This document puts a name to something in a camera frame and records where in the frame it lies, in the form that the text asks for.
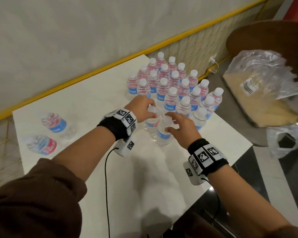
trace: person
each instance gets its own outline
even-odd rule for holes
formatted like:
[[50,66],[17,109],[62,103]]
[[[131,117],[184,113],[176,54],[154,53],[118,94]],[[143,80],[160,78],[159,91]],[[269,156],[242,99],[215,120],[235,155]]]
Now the person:
[[[147,111],[154,100],[137,96],[125,109],[138,122],[156,117]],[[194,122],[177,113],[167,113],[179,129],[166,128],[185,149],[206,142]],[[120,138],[120,128],[108,128],[105,119],[96,128],[65,148],[52,160],[41,158],[23,177],[0,187],[0,237],[79,237],[82,214],[78,202],[87,192],[86,180],[101,158]],[[298,237],[275,208],[223,163],[207,174],[230,216],[249,237]]]

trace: table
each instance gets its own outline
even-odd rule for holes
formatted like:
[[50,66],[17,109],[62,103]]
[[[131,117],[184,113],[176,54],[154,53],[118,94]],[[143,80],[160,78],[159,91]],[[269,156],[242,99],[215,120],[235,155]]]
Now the table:
[[[39,114],[56,112],[77,126],[72,142],[95,128],[105,113],[124,107],[126,80],[149,59],[139,56],[91,78],[53,93],[13,112],[24,172],[27,173],[41,157],[32,153],[23,138],[45,134],[60,143],[60,139],[44,128]],[[213,114],[202,136],[218,147],[234,164],[251,143],[218,115]],[[149,133],[138,130],[135,147],[129,157],[112,152],[107,161],[108,207],[112,237],[150,237],[161,235],[171,226],[210,185],[193,186],[183,168],[188,152],[176,140],[160,148]],[[53,158],[61,149],[48,158]],[[80,201],[83,215],[82,238],[108,237],[105,177],[102,158],[87,180],[87,195]]]

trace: brown sleeve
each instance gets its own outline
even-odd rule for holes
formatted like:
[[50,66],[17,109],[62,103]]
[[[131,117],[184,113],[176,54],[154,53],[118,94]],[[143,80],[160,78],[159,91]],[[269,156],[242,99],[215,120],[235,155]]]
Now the brown sleeve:
[[298,227],[296,226],[285,226],[277,231],[271,232],[264,238],[298,238]]
[[79,237],[85,183],[63,165],[40,159],[0,187],[0,237]]

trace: bottle cap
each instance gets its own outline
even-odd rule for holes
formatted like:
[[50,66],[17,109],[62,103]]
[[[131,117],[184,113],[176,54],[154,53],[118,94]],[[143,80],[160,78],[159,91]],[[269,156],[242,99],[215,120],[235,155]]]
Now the bottle cap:
[[207,114],[206,108],[203,108],[203,107],[198,107],[197,111],[201,116],[206,116]]
[[169,89],[169,94],[172,95],[172,96],[176,95],[177,94],[177,88],[176,87],[171,87]]
[[164,53],[158,52],[158,59],[164,59]]
[[174,70],[172,73],[171,73],[171,77],[172,78],[175,78],[175,79],[179,79],[179,72]]
[[184,105],[184,106],[189,105],[190,102],[191,102],[191,99],[190,99],[189,96],[185,96],[185,97],[183,97],[182,100],[181,100],[181,104]]
[[41,113],[40,117],[41,117],[41,119],[47,119],[50,117],[50,113],[49,112]]
[[152,78],[157,77],[157,75],[158,75],[158,73],[157,73],[155,70],[152,70],[152,71],[150,72],[150,76],[151,76]]
[[157,60],[155,58],[150,58],[149,63],[150,63],[151,66],[155,66],[156,62],[157,62]]
[[196,78],[196,77],[197,77],[197,74],[198,74],[198,71],[195,70],[195,69],[193,69],[193,70],[190,72],[190,76],[191,76],[192,78]]
[[142,66],[140,67],[140,71],[142,71],[142,72],[147,71],[147,66],[142,65]]
[[214,103],[215,99],[212,96],[206,96],[206,99],[204,100],[204,103],[207,105],[212,105]]
[[167,84],[168,84],[168,80],[167,80],[167,78],[161,78],[161,79],[160,79],[160,85],[165,86],[165,85],[167,85]]
[[190,81],[187,78],[185,78],[185,79],[182,80],[181,86],[182,87],[187,87],[189,85],[189,83],[190,83]]
[[175,62],[175,57],[173,56],[169,57],[169,63],[173,63],[173,62]]
[[210,82],[207,79],[202,79],[200,82],[201,87],[206,88]]
[[214,91],[214,95],[216,96],[222,96],[224,90],[222,88],[216,88]]
[[131,73],[131,74],[129,74],[129,79],[130,80],[137,79],[137,75],[135,73]]
[[165,115],[163,121],[165,122],[166,125],[172,125],[173,121],[170,116]]
[[185,63],[180,62],[180,63],[178,64],[177,68],[178,68],[178,70],[183,71],[184,68],[185,68]]
[[147,110],[148,110],[148,112],[152,112],[152,113],[156,113],[156,111],[157,111],[156,108],[152,105],[149,106]]
[[139,80],[139,86],[144,87],[147,85],[147,80],[145,78],[142,78]]
[[24,137],[23,138],[23,141],[25,142],[25,144],[32,144],[36,140],[37,139],[36,139],[35,135],[32,135],[32,136],[28,136],[28,137]]
[[192,95],[199,96],[201,94],[201,89],[198,86],[195,86],[192,90]]
[[165,64],[162,64],[161,69],[163,71],[167,71],[169,69],[169,66],[166,63]]

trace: clear plastic bottle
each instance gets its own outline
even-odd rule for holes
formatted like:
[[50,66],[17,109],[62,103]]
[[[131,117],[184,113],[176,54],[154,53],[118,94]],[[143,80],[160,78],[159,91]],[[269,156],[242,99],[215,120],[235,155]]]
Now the clear plastic bottle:
[[208,90],[208,84],[209,83],[210,82],[207,79],[202,79],[202,81],[198,85],[198,87],[201,89],[201,94],[200,95],[201,95],[201,100],[202,101],[206,98],[206,96],[209,92],[209,90]]
[[193,88],[193,90],[190,92],[189,97],[191,99],[191,106],[192,106],[192,111],[197,110],[197,107],[199,103],[201,102],[201,89],[196,86]]
[[169,66],[169,72],[170,72],[170,75],[171,75],[171,73],[172,73],[174,70],[176,70],[175,57],[173,57],[173,56],[170,56],[170,57],[169,57],[168,66]]
[[164,53],[158,52],[158,58],[157,58],[158,71],[160,71],[161,66],[166,63],[167,63],[167,61],[164,59]]
[[156,105],[163,108],[164,105],[164,97],[169,91],[168,80],[166,78],[161,78],[157,87],[157,101]]
[[179,72],[180,82],[182,82],[182,80],[186,78],[185,63],[180,62],[177,65],[177,71]]
[[149,75],[149,72],[147,71],[147,67],[145,65],[142,65],[140,67],[140,70],[137,73],[138,80],[140,80],[142,78],[147,79],[148,78],[148,75]]
[[190,91],[193,90],[193,88],[198,84],[198,78],[197,78],[197,70],[193,69],[190,74],[187,76],[187,79],[190,81],[189,87]]
[[166,63],[162,64],[161,69],[158,73],[158,77],[159,77],[159,79],[161,79],[161,78],[169,79],[170,71],[169,71],[169,66]]
[[215,110],[218,108],[218,106],[222,103],[224,90],[222,88],[216,88],[213,92],[210,92],[208,95],[213,96],[215,101],[214,101],[214,106]]
[[133,99],[135,96],[137,96],[138,82],[139,80],[137,78],[137,75],[131,73],[127,80],[127,88],[130,99]]
[[154,119],[147,119],[145,121],[145,129],[151,133],[151,134],[154,134],[157,132],[158,130],[158,123],[160,121],[160,115],[159,113],[157,112],[156,108],[154,106],[149,106],[148,107],[148,112],[153,112],[155,114],[157,114],[157,118],[154,118]]
[[139,84],[137,87],[137,94],[138,94],[138,96],[145,95],[148,98],[151,97],[151,89],[150,89],[149,85],[147,84],[146,79],[142,78],[139,80]]
[[178,94],[180,100],[183,97],[188,96],[188,94],[190,93],[189,83],[190,83],[190,81],[187,78],[185,78],[179,84],[179,87],[177,88],[177,94]]
[[164,97],[164,114],[167,112],[175,112],[175,107],[179,100],[177,88],[171,87]]
[[147,71],[150,73],[152,70],[158,71],[157,60],[155,58],[150,58],[149,64],[147,66]]
[[157,96],[157,86],[159,84],[158,73],[152,70],[148,77],[148,85],[151,90],[151,98],[155,99]]
[[172,127],[173,121],[170,116],[164,116],[158,124],[157,143],[160,146],[167,145],[171,142],[172,135],[165,131],[165,128]]
[[24,139],[28,149],[41,155],[49,155],[55,151],[57,143],[45,135],[33,135]]
[[207,110],[206,119],[209,119],[210,116],[215,111],[214,101],[215,101],[214,97],[206,96],[205,100],[200,102],[199,104],[199,107],[205,108]]
[[184,114],[185,116],[189,116],[191,112],[191,104],[190,104],[189,96],[185,96],[180,100],[175,107],[175,112],[178,114]]
[[201,107],[191,112],[190,119],[194,121],[197,130],[200,130],[206,124],[206,114],[207,110]]
[[52,132],[58,133],[63,139],[71,139],[76,134],[75,128],[55,113],[42,113],[41,123]]
[[174,71],[171,73],[171,77],[169,78],[169,86],[170,86],[170,87],[176,87],[176,88],[178,88],[179,83],[180,83],[180,80],[179,80],[179,72],[176,71],[176,70],[174,70]]

